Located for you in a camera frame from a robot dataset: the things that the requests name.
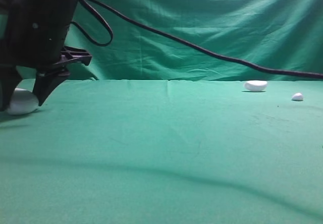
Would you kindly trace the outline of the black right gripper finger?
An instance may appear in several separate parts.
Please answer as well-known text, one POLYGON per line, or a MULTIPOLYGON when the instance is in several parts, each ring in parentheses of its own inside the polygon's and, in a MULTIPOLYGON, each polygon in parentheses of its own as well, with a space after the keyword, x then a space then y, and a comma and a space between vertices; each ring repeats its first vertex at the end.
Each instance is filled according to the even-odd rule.
POLYGON ((38 99, 38 106, 42 106, 51 93, 70 76, 68 69, 53 69, 37 71, 32 93, 38 99))

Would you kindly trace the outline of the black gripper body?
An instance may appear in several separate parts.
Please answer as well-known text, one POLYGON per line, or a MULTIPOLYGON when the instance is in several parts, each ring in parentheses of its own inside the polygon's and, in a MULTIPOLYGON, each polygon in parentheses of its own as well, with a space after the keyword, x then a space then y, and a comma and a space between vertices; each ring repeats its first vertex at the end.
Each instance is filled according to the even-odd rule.
POLYGON ((89 65, 91 55, 65 46, 79 0, 1 0, 8 19, 1 38, 1 74, 16 67, 50 71, 77 63, 89 65))

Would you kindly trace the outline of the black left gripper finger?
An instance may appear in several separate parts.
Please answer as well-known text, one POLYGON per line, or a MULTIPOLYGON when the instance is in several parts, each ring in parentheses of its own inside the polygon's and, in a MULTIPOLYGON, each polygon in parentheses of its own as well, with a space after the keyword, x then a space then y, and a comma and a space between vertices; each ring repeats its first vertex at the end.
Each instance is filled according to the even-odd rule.
POLYGON ((8 108, 13 93, 22 77, 16 67, 1 67, 1 111, 8 108))

